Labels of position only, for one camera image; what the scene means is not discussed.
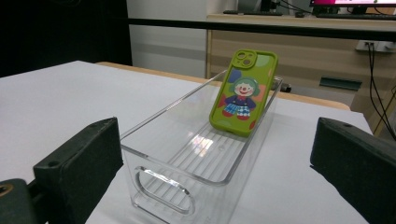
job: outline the white table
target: white table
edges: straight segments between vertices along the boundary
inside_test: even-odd
[[[30,182],[36,163],[90,123],[117,117],[124,133],[199,85],[83,62],[0,78],[0,180]],[[318,117],[370,132],[360,113],[278,99],[231,223],[366,223],[309,167]],[[121,169],[88,223],[150,223],[137,214]]]

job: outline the green phone case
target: green phone case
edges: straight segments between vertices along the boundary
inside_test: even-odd
[[[264,110],[276,67],[277,56],[273,52],[238,50],[210,112],[212,126],[249,136]]]

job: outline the white wall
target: white wall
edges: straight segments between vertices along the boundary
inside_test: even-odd
[[[205,21],[235,0],[128,0],[129,18]],[[205,77],[206,30],[130,26],[134,66]]]

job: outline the clear plastic bin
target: clear plastic bin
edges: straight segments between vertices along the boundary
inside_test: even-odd
[[[214,129],[209,114],[225,72],[121,136],[131,200],[168,223],[228,223],[273,120],[274,80],[249,137]]]

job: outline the container handle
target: container handle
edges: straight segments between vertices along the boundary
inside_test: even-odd
[[[189,191],[187,189],[185,189],[180,183],[176,182],[173,179],[170,179],[164,175],[160,175],[157,174],[155,172],[153,172],[150,169],[147,169],[143,166],[137,166],[136,168],[134,168],[135,174],[134,174],[134,179],[135,179],[135,183],[137,188],[144,193],[145,195],[149,196],[150,198],[165,204],[166,206],[176,210],[177,212],[183,214],[183,215],[187,215],[187,214],[191,214],[194,212],[195,208],[194,208],[194,199],[191,197]],[[187,209],[181,208],[171,202],[166,201],[165,199],[155,195],[154,193],[150,192],[149,190],[147,190],[141,183],[140,181],[140,175],[141,174],[146,174],[146,175],[150,175],[152,177],[155,177],[156,179],[164,182],[165,184],[170,185],[173,188],[176,188],[177,190],[179,190],[180,192],[184,193],[186,195],[186,197],[190,200],[190,206]]]

